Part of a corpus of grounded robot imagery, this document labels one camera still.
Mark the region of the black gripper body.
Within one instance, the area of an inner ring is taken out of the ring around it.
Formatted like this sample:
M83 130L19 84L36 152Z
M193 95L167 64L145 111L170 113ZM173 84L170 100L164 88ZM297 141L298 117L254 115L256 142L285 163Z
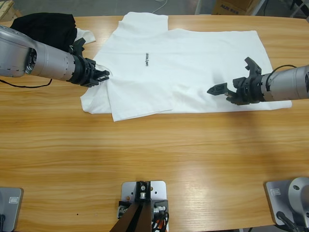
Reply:
M94 79L96 62L82 56L73 55L73 58L75 69L70 78L70 82L84 87L97 86L98 81Z
M237 90L231 102L236 105L247 105L251 103L264 102L261 86L262 75L241 77L233 80L233 86Z

